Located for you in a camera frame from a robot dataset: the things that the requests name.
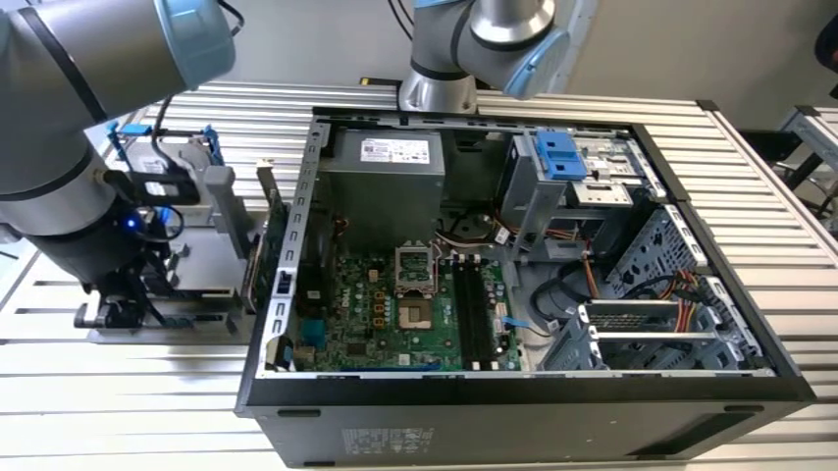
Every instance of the blue drive bay latch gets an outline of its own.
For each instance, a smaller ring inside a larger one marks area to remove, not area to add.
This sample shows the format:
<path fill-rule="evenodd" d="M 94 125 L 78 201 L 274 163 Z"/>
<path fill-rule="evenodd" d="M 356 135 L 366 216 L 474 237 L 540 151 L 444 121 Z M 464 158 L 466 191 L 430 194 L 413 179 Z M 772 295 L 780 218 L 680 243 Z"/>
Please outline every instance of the blue drive bay latch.
<path fill-rule="evenodd" d="M 536 131 L 535 150 L 551 180 L 581 181 L 588 175 L 585 161 L 576 150 L 576 142 L 565 132 Z"/>

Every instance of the ram slot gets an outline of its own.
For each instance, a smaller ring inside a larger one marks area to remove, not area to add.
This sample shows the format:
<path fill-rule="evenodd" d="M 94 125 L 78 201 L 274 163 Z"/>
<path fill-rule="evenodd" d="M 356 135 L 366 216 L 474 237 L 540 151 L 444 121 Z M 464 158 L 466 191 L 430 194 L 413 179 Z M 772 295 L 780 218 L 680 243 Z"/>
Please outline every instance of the ram slot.
<path fill-rule="evenodd" d="M 489 369 L 493 359 L 492 328 L 485 313 L 485 292 L 477 262 L 468 260 L 453 265 L 453 303 L 462 369 Z"/>

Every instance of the gray wall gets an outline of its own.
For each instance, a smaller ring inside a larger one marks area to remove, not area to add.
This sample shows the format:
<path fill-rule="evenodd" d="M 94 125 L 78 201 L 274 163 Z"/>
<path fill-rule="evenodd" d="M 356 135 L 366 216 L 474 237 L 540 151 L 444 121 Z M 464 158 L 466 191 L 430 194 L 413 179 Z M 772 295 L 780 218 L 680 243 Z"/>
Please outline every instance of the gray wall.
<path fill-rule="evenodd" d="M 246 19 L 229 80 L 356 84 L 401 79 L 409 41 L 384 0 L 232 0 Z"/>
<path fill-rule="evenodd" d="M 567 93 L 708 98 L 775 127 L 796 104 L 838 106 L 812 44 L 835 0 L 599 0 Z"/>

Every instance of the label sticker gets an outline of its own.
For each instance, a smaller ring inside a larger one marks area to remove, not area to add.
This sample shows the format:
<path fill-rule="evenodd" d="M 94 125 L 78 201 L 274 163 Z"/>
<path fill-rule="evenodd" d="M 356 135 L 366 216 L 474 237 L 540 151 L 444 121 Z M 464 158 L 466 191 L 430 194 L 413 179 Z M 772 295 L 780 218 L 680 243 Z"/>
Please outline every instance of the label sticker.
<path fill-rule="evenodd" d="M 346 454 L 426 453 L 433 439 L 432 428 L 342 429 Z"/>
<path fill-rule="evenodd" d="M 364 139 L 361 162 L 392 164 L 429 164 L 430 154 L 426 140 Z"/>
<path fill-rule="evenodd" d="M 494 234 L 494 241 L 502 245 L 506 243 L 506 240 L 509 240 L 509 230 L 501 227 Z"/>
<path fill-rule="evenodd" d="M 160 157 L 144 157 L 140 159 L 140 169 L 141 172 L 146 174 L 164 174 L 166 172 L 166 167 L 164 166 L 162 160 Z M 146 182 L 145 183 L 145 191 L 148 194 L 153 194 L 154 196 L 165 196 L 166 189 L 158 183 Z"/>

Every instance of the slotted metal workbench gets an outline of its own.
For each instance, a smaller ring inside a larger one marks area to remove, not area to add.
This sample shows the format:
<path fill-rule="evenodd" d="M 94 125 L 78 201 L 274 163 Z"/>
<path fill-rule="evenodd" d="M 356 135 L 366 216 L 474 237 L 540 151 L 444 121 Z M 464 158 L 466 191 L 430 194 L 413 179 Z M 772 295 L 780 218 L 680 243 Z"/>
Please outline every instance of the slotted metal workbench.
<path fill-rule="evenodd" d="M 273 160 L 282 195 L 293 192 L 312 106 L 393 102 L 382 87 L 210 83 L 174 99 L 165 126 L 212 123 L 236 191 L 256 209 L 258 159 Z M 838 469 L 838 246 L 728 122 L 688 101 L 556 95 L 517 102 L 488 92 L 478 106 L 485 115 L 647 125 L 817 395 L 816 405 L 685 466 L 632 469 Z M 150 122 L 156 112 L 136 120 Z M 230 412 L 244 345 L 87 344 L 71 328 L 83 294 L 34 252 L 0 288 L 0 469 L 281 469 L 254 423 Z"/>

